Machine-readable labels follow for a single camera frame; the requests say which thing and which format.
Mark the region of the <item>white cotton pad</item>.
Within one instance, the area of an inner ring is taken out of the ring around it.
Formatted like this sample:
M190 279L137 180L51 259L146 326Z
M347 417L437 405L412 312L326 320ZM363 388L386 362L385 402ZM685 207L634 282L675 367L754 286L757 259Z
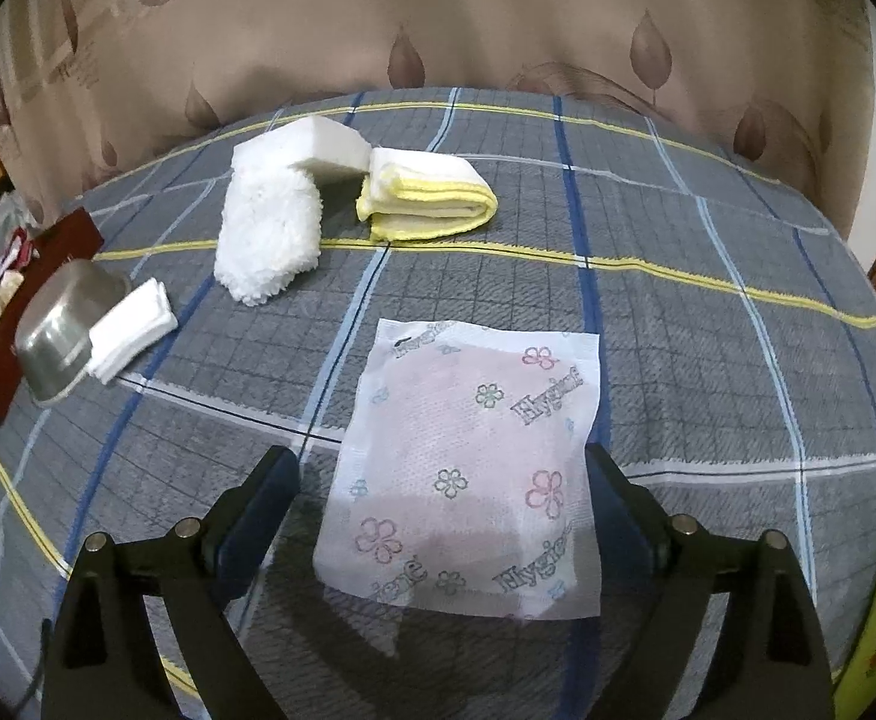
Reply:
M90 376L107 385L132 359L178 328L168 293L150 278L130 291L90 328Z

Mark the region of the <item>floral Hygiene wipe packet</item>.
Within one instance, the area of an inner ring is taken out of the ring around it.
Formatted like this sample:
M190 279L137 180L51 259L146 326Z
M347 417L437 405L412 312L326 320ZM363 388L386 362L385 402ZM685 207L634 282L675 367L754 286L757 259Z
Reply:
M601 612L591 333L383 319L313 553L374 603L518 621Z

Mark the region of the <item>red satin cloth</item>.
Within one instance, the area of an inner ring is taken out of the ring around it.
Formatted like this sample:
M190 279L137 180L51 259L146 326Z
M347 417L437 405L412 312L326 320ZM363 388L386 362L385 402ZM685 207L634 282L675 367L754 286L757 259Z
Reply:
M38 250L29 232L24 227L15 227L0 258L0 275L8 270L25 271L36 257Z

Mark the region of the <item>white fluffy cloth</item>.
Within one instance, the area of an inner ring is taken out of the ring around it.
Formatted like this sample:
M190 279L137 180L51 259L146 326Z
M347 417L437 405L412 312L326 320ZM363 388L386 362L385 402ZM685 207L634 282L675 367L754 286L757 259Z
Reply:
M233 149L221 209L214 277L249 307L277 298L321 257L321 195L313 176L290 163L277 135Z

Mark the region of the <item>yellow-edged white towel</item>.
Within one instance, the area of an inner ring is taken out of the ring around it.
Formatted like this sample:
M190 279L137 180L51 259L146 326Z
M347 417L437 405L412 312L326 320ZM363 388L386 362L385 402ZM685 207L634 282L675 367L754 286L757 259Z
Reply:
M461 156L373 148L356 217L375 241L420 242L474 231L492 220L498 199Z

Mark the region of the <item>white foam block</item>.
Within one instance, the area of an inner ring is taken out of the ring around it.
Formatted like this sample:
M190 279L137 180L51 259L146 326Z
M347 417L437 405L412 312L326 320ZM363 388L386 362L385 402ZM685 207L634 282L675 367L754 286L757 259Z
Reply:
M300 169L318 184L363 176L371 161L371 145L355 128L321 115L274 128L248 146L266 166Z

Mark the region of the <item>gold toffee tin box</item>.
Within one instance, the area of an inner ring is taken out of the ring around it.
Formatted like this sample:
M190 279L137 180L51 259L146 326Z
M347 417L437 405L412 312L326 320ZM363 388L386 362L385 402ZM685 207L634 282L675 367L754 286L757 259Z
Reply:
M103 236L85 208L62 216L34 239L34 257L23 271L22 286L0 316L0 426L22 382L22 366L15 355L15 332L29 301L65 262L93 259L102 245Z

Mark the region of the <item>stainless steel bowl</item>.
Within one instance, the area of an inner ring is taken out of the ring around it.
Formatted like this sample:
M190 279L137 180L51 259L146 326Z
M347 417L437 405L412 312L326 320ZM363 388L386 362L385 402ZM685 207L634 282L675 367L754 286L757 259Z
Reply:
M59 266L36 291L13 340L36 405L47 408L74 390L90 361L91 327L129 293L124 273L82 259Z

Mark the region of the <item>beige leaf-print curtain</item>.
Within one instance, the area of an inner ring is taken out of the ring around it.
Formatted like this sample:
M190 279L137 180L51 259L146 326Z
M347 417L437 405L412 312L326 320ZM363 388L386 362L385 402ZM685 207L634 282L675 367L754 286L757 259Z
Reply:
M41 210L202 133L362 89L570 96L713 138L850 231L865 0L4 0L0 158Z

